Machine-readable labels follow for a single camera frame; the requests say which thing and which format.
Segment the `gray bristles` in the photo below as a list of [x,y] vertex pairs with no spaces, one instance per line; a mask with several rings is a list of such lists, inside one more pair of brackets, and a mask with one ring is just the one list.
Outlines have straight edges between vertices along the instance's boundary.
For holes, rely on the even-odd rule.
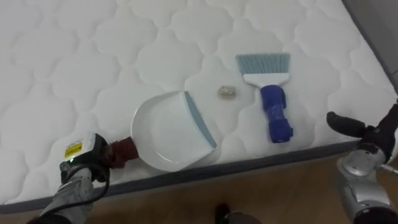
[[242,74],[287,73],[290,54],[247,54],[237,55],[238,67]]

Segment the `cable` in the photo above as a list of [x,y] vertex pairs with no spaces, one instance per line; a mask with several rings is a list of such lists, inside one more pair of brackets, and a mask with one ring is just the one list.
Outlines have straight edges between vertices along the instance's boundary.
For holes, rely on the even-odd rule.
[[[81,165],[81,166],[77,167],[76,169],[74,169],[73,171],[71,171],[68,174],[67,178],[65,179],[65,182],[68,182],[73,177],[73,175],[75,175],[79,170],[82,170],[82,169],[85,169],[85,168],[88,168],[88,169],[94,168],[94,169],[97,169],[98,171],[100,171],[102,173],[105,173],[104,169],[102,167],[96,165],[96,164]],[[53,215],[54,213],[59,212],[59,211],[64,210],[64,209],[67,209],[67,208],[72,208],[72,207],[77,207],[77,206],[82,206],[82,205],[88,205],[88,204],[91,204],[93,202],[96,202],[96,201],[98,201],[99,199],[101,199],[102,197],[105,196],[105,194],[107,193],[108,189],[109,189],[109,176],[106,176],[104,190],[98,196],[93,197],[93,198],[91,198],[89,200],[82,201],[82,202],[75,202],[75,203],[70,203],[70,204],[67,204],[67,205],[61,205],[61,206],[59,206],[57,208],[53,208],[53,209],[48,210],[47,212],[45,212],[41,216]]]

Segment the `wooden floor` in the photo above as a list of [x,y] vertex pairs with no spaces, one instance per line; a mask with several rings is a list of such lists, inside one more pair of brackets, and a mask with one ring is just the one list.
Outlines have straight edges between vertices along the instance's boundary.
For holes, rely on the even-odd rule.
[[[212,224],[214,207],[222,202],[263,223],[348,223],[333,188],[336,159],[106,198],[87,223]],[[379,180],[396,203],[398,178],[380,172]],[[0,223],[25,223],[35,214],[3,215]]]

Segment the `white mattress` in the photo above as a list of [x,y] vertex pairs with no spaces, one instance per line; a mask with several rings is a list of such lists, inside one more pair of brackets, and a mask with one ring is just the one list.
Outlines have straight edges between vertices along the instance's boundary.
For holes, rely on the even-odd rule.
[[[291,54],[285,144],[270,142],[234,59],[261,52]],[[237,97],[218,98],[222,85]],[[377,124],[397,97],[340,0],[4,0],[0,203],[53,195],[71,139],[125,138],[143,101],[175,90],[190,92],[219,145],[192,167],[349,141],[327,111]],[[136,160],[111,180],[161,173]]]

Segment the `sticker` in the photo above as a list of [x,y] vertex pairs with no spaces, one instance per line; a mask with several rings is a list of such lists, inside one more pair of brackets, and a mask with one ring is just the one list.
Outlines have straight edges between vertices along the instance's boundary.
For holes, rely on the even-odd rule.
[[83,143],[80,142],[80,143],[77,143],[77,144],[74,144],[74,145],[68,147],[67,150],[65,150],[65,158],[68,158],[68,157],[80,152],[82,145],[83,145]]

